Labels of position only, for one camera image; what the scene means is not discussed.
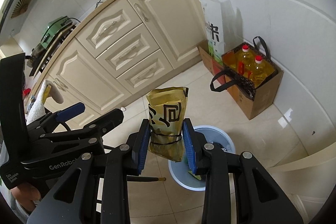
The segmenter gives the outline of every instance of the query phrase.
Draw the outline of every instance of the cabinet handle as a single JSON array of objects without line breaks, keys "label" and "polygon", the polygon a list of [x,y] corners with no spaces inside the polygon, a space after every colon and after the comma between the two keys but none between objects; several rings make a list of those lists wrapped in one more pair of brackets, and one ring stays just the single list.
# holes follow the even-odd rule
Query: cabinet handle
[{"label": "cabinet handle", "polygon": [[57,81],[57,83],[63,87],[65,87],[66,89],[68,88],[66,85],[64,85],[58,78],[55,78],[55,80]]},{"label": "cabinet handle", "polygon": [[60,89],[60,90],[63,90],[63,91],[66,91],[64,88],[62,88],[59,84],[57,84],[55,81],[53,81],[53,83],[55,84],[55,86]]},{"label": "cabinet handle", "polygon": [[134,4],[134,7],[137,9],[138,13],[139,13],[140,15],[142,15],[143,20],[144,20],[145,22],[149,22],[149,19],[145,16],[144,12],[141,10],[140,5],[139,5],[138,3],[135,3],[135,4]]},{"label": "cabinet handle", "polygon": [[154,68],[150,68],[149,71],[147,71],[143,75],[138,76],[137,79],[141,79],[141,78],[143,78],[143,79],[149,79],[149,78],[153,77],[154,74],[155,74],[155,72],[153,72],[150,75],[148,75],[148,73],[151,72],[152,70],[154,70]]},{"label": "cabinet handle", "polygon": [[117,21],[113,21],[108,27],[106,27],[102,32],[98,34],[98,36],[102,36],[110,27],[114,26],[117,23]]},{"label": "cabinet handle", "polygon": [[127,52],[125,52],[123,55],[119,56],[119,60],[123,59],[126,55],[128,55],[132,50],[135,50],[137,47],[133,46],[132,48],[130,48]]}]

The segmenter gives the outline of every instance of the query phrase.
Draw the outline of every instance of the white cabinet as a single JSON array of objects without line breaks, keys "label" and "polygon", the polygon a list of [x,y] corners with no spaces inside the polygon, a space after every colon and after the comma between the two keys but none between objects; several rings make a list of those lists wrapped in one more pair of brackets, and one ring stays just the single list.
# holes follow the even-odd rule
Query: white cabinet
[{"label": "white cabinet", "polygon": [[114,109],[131,95],[75,38],[48,72],[60,86],[99,114]]},{"label": "white cabinet", "polygon": [[173,68],[161,50],[157,50],[117,78],[131,93],[136,93]]},{"label": "white cabinet", "polygon": [[116,0],[95,16],[76,38],[89,53],[97,57],[141,23],[127,0]]},{"label": "white cabinet", "polygon": [[[65,89],[63,86],[61,86],[55,79],[53,79],[50,75],[46,75],[44,78],[46,80],[50,80],[53,82],[57,87],[61,95],[63,96],[64,102],[62,104],[58,104],[57,102],[54,101],[53,98],[49,97],[45,104],[44,107],[50,110],[51,112],[56,112],[59,110],[66,109],[78,102],[81,102],[78,98],[76,98],[74,95],[72,95],[68,89]],[[85,105],[85,111],[72,118],[71,120],[67,121],[67,125],[71,129],[80,129],[83,128],[84,125],[86,125],[89,122],[92,122],[93,120],[97,119],[100,117],[100,114],[96,111],[94,111],[92,108],[90,108],[88,105]],[[56,128],[55,132],[59,131],[66,131],[66,129],[60,125]]]},{"label": "white cabinet", "polygon": [[199,0],[128,0],[173,68],[196,57],[206,39]]},{"label": "white cabinet", "polygon": [[97,60],[112,76],[118,77],[158,49],[151,33],[141,24],[99,55]]}]

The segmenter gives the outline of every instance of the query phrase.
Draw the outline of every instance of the bag handle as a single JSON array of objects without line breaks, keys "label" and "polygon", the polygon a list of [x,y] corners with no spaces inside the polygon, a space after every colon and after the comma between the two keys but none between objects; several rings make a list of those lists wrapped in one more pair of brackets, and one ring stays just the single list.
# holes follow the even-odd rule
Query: bag handle
[{"label": "bag handle", "polygon": [[255,38],[253,38],[253,45],[254,45],[254,48],[255,48],[257,51],[259,51],[257,44],[254,42],[254,40],[255,40],[256,38],[259,38],[260,43],[261,43],[262,47],[263,47],[264,50],[265,50],[266,57],[267,57],[268,59],[271,59],[271,55],[269,54],[269,50],[268,50],[268,48],[267,48],[266,42],[265,42],[265,40],[262,39],[261,37],[255,37]]},{"label": "bag handle", "polygon": [[215,80],[217,80],[218,78],[220,78],[221,76],[226,75],[226,71],[225,70],[221,70],[219,73],[217,73],[211,80],[210,83],[210,90],[211,91],[215,91],[215,92],[222,92],[224,90],[227,90],[229,87],[233,86],[233,85],[237,85],[239,82],[235,79],[231,80],[230,82],[227,82],[223,85],[220,85],[219,87],[215,88],[213,85],[213,82]]}]

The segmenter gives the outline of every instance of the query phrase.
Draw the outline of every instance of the tiled floor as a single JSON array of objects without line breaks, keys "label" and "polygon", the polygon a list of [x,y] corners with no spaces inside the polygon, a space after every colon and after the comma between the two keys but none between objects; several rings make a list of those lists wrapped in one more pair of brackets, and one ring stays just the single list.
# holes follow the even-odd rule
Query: tiled floor
[{"label": "tiled floor", "polygon": [[[212,75],[200,62],[159,88],[187,86],[189,97],[185,117],[190,118],[194,126],[208,124],[221,128],[232,138],[237,154],[250,151],[266,168],[307,156],[294,130],[274,105],[249,121],[226,91],[210,91],[211,79]],[[144,96],[127,106],[124,122],[104,136],[104,144],[118,146],[126,142],[129,134],[137,132],[142,119],[148,118],[147,104]],[[179,186],[169,173],[166,159],[148,153],[142,175],[166,177],[167,180],[128,183],[133,224],[201,222],[204,192]],[[232,187],[232,223],[236,223],[235,210]]]}]

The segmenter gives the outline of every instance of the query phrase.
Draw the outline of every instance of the blue trash bin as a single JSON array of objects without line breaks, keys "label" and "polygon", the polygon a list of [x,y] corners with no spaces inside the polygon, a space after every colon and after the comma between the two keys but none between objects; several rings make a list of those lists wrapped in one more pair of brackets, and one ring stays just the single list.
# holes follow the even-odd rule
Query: blue trash bin
[{"label": "blue trash bin", "polygon": [[[208,142],[220,143],[227,152],[236,153],[233,141],[223,130],[213,126],[196,126],[194,130],[203,133]],[[168,161],[169,171],[172,177],[179,185],[186,189],[205,191],[205,181],[200,181],[188,173],[190,169],[185,158],[186,154],[184,153],[181,162]]]}]

